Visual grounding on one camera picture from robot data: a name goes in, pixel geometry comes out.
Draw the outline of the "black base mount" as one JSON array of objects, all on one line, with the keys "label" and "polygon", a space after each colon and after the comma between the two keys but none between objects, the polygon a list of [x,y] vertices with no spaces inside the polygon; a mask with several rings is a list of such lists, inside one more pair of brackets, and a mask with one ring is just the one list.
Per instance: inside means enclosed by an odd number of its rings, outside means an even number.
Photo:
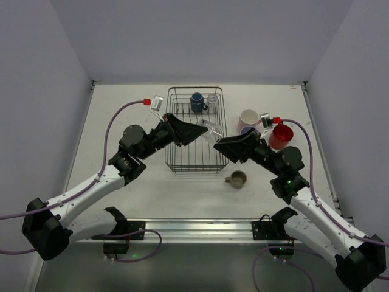
[{"label": "black base mount", "polygon": [[257,221],[252,221],[251,226],[254,240],[285,240],[287,238],[283,225],[273,220],[268,214],[262,215]]},{"label": "black base mount", "polygon": [[95,235],[93,240],[143,240],[145,221],[126,221],[118,223],[108,235]]}]

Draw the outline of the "red mug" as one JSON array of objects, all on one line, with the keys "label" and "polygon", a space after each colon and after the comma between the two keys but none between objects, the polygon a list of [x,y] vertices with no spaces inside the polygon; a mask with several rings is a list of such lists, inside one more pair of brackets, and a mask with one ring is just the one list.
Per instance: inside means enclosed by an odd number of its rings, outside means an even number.
[{"label": "red mug", "polygon": [[270,138],[269,145],[276,150],[282,150],[290,143],[294,137],[294,132],[291,127],[281,123],[274,127]]}]

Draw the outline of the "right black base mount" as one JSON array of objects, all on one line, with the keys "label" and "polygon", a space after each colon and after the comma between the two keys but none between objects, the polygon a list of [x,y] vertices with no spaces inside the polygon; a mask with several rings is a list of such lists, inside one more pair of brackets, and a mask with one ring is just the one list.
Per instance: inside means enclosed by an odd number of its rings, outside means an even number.
[{"label": "right black base mount", "polygon": [[287,238],[283,225],[273,220],[268,214],[262,215],[257,221],[252,221],[251,226],[254,240],[285,240]]}]

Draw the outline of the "lavender cup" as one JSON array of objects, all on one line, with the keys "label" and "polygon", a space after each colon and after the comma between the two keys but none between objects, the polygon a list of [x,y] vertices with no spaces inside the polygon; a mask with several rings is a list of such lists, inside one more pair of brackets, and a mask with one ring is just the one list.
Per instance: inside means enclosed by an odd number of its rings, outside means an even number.
[{"label": "lavender cup", "polygon": [[240,135],[242,134],[246,134],[248,133],[249,131],[253,130],[253,132],[257,135],[261,135],[260,131],[256,128],[256,127],[253,127],[253,126],[245,126],[245,127],[242,127],[242,129],[240,130]]}]

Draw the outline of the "dark blue mug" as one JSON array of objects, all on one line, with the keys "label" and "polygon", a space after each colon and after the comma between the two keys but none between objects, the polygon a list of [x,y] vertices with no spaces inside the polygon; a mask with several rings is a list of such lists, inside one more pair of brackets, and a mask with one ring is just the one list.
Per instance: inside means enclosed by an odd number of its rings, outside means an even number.
[{"label": "dark blue mug", "polygon": [[194,113],[201,113],[208,110],[204,97],[201,93],[193,93],[190,97],[190,108]]}]

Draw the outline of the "aluminium mounting rail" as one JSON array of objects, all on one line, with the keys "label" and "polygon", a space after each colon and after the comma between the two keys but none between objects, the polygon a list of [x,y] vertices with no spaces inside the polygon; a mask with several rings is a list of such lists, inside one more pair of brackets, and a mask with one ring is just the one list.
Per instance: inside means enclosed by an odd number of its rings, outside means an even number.
[{"label": "aluminium mounting rail", "polygon": [[254,240],[251,222],[253,219],[143,219],[129,218],[127,221],[145,221],[143,240],[131,242],[163,243],[290,243],[285,240]]}]

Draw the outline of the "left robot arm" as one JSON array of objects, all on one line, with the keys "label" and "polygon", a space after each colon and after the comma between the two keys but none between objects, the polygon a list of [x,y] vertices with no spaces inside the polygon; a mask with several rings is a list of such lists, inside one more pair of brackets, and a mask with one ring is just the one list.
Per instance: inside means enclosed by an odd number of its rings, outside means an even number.
[{"label": "left robot arm", "polygon": [[207,131],[207,127],[183,122],[171,113],[163,115],[149,133],[140,125],[128,126],[117,153],[94,176],[55,198],[35,198],[27,205],[22,234],[43,260],[54,259],[75,238],[74,220],[106,195],[137,179],[146,169],[144,159],[170,144],[186,146]]}]

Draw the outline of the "beige mug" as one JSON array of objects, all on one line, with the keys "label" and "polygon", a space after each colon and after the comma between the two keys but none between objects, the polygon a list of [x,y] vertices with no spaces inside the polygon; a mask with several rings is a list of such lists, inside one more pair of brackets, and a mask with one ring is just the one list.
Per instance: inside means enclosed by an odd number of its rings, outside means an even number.
[{"label": "beige mug", "polygon": [[230,176],[225,178],[225,182],[230,184],[233,188],[240,189],[246,184],[247,175],[240,170],[235,170]]}]

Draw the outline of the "pink mug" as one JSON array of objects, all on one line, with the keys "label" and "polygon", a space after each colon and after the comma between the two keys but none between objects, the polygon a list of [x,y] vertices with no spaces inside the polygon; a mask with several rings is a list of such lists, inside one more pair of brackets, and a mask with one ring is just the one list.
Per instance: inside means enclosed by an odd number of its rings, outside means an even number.
[{"label": "pink mug", "polygon": [[261,117],[256,111],[245,109],[239,116],[238,131],[241,131],[244,127],[255,127],[260,123]]}]

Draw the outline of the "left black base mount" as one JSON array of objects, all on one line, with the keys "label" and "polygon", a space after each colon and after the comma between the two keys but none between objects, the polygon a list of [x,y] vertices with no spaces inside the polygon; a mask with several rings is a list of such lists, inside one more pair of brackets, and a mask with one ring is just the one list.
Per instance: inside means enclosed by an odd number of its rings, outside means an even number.
[{"label": "left black base mount", "polygon": [[145,221],[126,221],[118,223],[108,235],[95,235],[93,240],[143,240]]}]

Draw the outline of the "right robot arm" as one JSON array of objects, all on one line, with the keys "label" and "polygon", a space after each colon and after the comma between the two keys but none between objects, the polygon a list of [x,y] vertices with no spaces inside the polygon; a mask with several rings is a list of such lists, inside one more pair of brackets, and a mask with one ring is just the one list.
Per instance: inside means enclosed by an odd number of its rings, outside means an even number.
[{"label": "right robot arm", "polygon": [[362,291],[386,270],[384,241],[354,227],[315,194],[313,181],[300,174],[304,163],[297,147],[273,151],[253,131],[222,138],[213,147],[233,163],[250,159],[276,176],[272,190],[291,212],[281,230],[326,259],[349,290]]}]

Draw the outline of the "clear glass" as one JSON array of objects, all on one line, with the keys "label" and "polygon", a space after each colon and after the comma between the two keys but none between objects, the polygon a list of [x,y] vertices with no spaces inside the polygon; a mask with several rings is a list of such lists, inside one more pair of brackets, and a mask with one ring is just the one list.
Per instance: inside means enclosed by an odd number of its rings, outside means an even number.
[{"label": "clear glass", "polygon": [[209,94],[207,97],[207,106],[209,112],[216,112],[219,105],[219,97],[217,94]]},{"label": "clear glass", "polygon": [[198,125],[207,128],[207,131],[201,137],[210,145],[215,145],[224,137],[224,127],[218,124],[201,119]]}]

